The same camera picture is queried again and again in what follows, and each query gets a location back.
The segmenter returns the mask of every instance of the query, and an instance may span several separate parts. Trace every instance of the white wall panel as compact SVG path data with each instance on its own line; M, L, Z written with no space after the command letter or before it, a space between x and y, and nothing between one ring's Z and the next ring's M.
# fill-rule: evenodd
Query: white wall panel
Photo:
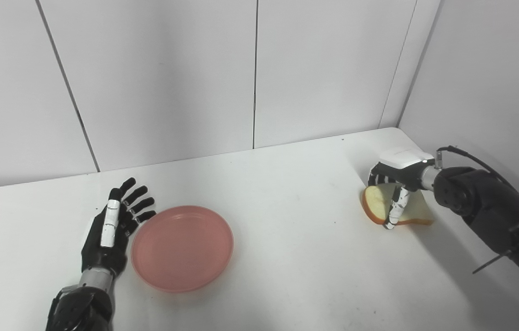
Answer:
M0 185L95 171L34 1L0 1Z
M396 73L384 105L380 128L398 124L439 3L440 0L417 0L416 2L400 59L396 65Z
M400 128L427 151L459 145L519 190L519 1L444 1Z
M102 170L251 149L255 0L43 0Z
M414 6L260 0L255 146L377 128Z

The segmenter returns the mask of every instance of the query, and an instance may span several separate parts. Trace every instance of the white table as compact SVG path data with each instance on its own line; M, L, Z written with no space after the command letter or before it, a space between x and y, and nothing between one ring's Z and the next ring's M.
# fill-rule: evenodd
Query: white table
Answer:
M130 176L157 211L217 211L235 246L217 280L180 295L151 289L129 263L116 331L519 330L519 270L502 259L471 275L493 253L431 195L431 227L367 218L364 180L396 146L415 144L386 128L0 187L0 331L44 330L53 296L79 280L93 216Z

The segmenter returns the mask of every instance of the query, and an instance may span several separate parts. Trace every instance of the white bread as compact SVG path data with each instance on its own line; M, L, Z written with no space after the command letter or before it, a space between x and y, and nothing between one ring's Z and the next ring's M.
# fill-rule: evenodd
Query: white bread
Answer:
M392 193L396 183L368 186L362 194L362 206L368 217L376 224L384 224L392 203ZM433 224L433 214L425 202L421 191L411 193L408 204L397 225L404 224Z

